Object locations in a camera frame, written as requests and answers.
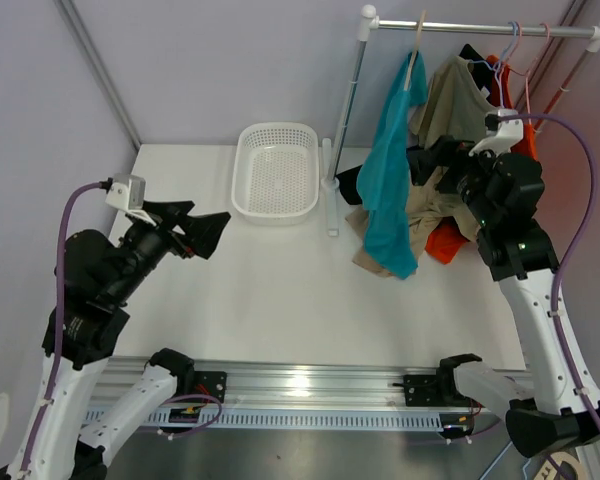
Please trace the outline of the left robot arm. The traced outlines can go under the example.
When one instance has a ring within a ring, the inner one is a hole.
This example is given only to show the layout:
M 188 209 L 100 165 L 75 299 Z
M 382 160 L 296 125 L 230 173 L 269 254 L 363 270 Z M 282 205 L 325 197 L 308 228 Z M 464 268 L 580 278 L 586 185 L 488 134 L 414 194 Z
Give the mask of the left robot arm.
M 65 236 L 56 280 L 61 297 L 42 348 L 40 407 L 0 479 L 103 479 L 122 446 L 167 403 L 220 406 L 196 380 L 193 359 L 169 348 L 154 353 L 140 379 L 101 417 L 84 419 L 93 390 L 130 316 L 129 297 L 168 254 L 209 258 L 228 212 L 190 215 L 191 201 L 145 202 L 117 244 L 97 230 Z

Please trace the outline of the beige t shirt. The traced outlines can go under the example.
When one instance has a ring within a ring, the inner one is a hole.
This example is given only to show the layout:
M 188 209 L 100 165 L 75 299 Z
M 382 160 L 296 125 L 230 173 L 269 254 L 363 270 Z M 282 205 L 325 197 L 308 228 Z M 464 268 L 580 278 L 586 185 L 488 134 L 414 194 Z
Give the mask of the beige t shirt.
M 443 135 L 458 140 L 477 142 L 485 136 L 484 118 L 491 110 L 490 103 L 473 84 L 469 63 L 451 57 L 431 79 L 426 77 L 428 98 L 425 104 L 409 111 L 408 140 L 429 149 Z M 477 238 L 479 223 L 456 194 L 440 193 L 436 186 L 445 170 L 438 167 L 423 186 L 410 189 L 406 203 L 410 246 L 417 260 L 424 252 L 427 239 L 442 219 L 457 220 L 460 232 L 470 241 Z M 361 204 L 351 212 L 347 222 L 363 241 L 368 214 Z M 359 267 L 380 277 L 394 276 L 364 252 L 363 245 L 353 261 Z

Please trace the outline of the orange t shirt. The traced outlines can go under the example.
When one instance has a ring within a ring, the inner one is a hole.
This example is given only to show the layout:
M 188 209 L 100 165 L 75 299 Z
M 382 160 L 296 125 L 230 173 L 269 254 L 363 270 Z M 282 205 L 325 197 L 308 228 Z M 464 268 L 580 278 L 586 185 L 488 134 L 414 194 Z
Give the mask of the orange t shirt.
M 509 76 L 519 73 L 504 63 L 498 74 L 493 75 L 492 86 L 488 97 L 489 102 L 498 107 L 512 108 L 513 103 L 509 92 Z M 512 151 L 537 159 L 535 130 L 530 120 L 524 124 L 524 134 L 520 142 L 513 146 Z M 457 220 L 444 219 L 429 235 L 425 251 L 443 264 L 449 264 L 460 248 L 468 239 L 460 232 Z

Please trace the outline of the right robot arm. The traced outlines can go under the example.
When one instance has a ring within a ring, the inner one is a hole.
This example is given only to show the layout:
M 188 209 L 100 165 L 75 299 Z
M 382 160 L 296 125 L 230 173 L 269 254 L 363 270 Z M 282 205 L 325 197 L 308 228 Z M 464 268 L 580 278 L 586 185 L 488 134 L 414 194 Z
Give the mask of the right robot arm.
M 502 419 L 527 457 L 600 439 L 600 390 L 579 352 L 554 282 L 559 261 L 534 218 L 544 192 L 542 167 L 519 153 L 473 152 L 473 143 L 441 137 L 406 151 L 411 182 L 456 194 L 476 219 L 481 259 L 513 313 L 533 385 L 525 388 L 475 354 L 441 360 L 435 392 L 446 404 L 471 399 Z

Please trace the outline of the black t shirt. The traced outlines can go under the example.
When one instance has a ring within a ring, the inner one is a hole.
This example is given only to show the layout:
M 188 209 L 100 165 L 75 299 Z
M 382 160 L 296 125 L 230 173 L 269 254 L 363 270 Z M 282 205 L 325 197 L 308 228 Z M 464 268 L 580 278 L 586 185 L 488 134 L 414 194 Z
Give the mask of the black t shirt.
M 486 64 L 482 63 L 483 58 L 469 44 L 463 47 L 460 57 L 470 60 L 469 65 L 472 67 L 471 77 L 473 84 L 479 89 L 481 96 L 486 99 L 493 91 L 493 87 L 491 86 L 493 73 Z M 349 205 L 361 204 L 361 198 L 354 187 L 354 181 L 357 179 L 360 169 L 361 167 L 357 166 L 337 175 L 338 180 L 341 182 L 343 198 Z

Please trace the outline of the blue wire hanger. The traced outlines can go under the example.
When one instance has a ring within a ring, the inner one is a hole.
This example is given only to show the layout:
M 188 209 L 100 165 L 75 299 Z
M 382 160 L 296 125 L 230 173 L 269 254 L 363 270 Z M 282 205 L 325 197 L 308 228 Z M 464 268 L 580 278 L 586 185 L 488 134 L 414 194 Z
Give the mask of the blue wire hanger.
M 470 64 L 478 64 L 478 65 L 482 64 L 493 73 L 494 79 L 495 79 L 497 87 L 498 87 L 498 93 L 499 93 L 498 106 L 499 107 L 504 106 L 504 87 L 503 87 L 502 76 L 504 73 L 505 65 L 506 65 L 507 61 L 510 59 L 510 57 L 512 56 L 512 54 L 518 48 L 518 45 L 520 43 L 520 39 L 522 36 L 522 28 L 517 21 L 510 21 L 509 24 L 512 27 L 513 38 L 510 41 L 510 43 L 508 44 L 508 46 L 501 52 L 501 55 L 498 57 L 497 62 L 495 62 L 494 64 L 490 64 L 486 60 L 470 60 L 469 61 Z

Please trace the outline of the beige wooden hanger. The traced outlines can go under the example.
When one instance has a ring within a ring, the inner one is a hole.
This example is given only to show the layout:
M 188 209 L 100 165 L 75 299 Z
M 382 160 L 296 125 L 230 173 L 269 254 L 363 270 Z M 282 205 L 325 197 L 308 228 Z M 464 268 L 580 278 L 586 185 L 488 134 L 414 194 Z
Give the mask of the beige wooden hanger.
M 423 9 L 419 18 L 419 21 L 417 22 L 416 25 L 416 37 L 415 37 L 415 41 L 414 41 L 414 45 L 413 45 L 413 49 L 411 51 L 411 57 L 409 60 L 409 64 L 406 70 L 406 74 L 405 74 L 405 82 L 404 82 L 404 91 L 408 91 L 410 88 L 410 84 L 411 84 L 411 77 L 412 77 L 412 73 L 413 73 L 413 69 L 415 66 L 415 62 L 418 58 L 418 54 L 419 54 L 419 48 L 421 45 L 421 38 L 422 38 L 422 31 L 424 28 L 424 22 L 426 20 L 426 16 L 427 16 L 427 10 Z

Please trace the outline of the pink wire hanger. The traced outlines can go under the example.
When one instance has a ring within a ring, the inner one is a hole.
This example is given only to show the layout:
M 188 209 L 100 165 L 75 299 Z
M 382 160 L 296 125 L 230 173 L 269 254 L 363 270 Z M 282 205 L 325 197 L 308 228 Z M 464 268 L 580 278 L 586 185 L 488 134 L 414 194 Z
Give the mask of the pink wire hanger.
M 530 114 L 531 113 L 531 106 L 530 106 L 530 77 L 531 74 L 536 70 L 536 67 L 539 64 L 539 61 L 541 59 L 541 56 L 545 50 L 546 47 L 549 46 L 550 40 L 551 40 L 551 28 L 547 23 L 541 23 L 541 26 L 544 29 L 544 44 L 541 47 L 541 49 L 538 51 L 538 53 L 535 55 L 535 57 L 533 58 L 533 60 L 529 63 L 528 67 L 523 71 L 523 72 L 518 72 L 513 68 L 510 68 L 510 70 L 515 74 L 518 75 L 520 77 L 522 77 L 524 79 L 524 100 L 525 100 L 525 108 L 526 108 L 526 113 Z

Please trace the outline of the teal t shirt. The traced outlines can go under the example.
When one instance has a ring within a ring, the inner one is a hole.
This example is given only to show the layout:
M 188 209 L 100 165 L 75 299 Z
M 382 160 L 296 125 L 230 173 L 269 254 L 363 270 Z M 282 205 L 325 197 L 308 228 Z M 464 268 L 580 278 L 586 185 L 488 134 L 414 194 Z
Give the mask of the teal t shirt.
M 424 62 L 412 51 L 405 58 L 387 94 L 371 150 L 356 181 L 368 214 L 363 250 L 399 279 L 417 269 L 410 246 L 406 203 L 410 189 L 407 158 L 409 111 L 426 103 Z

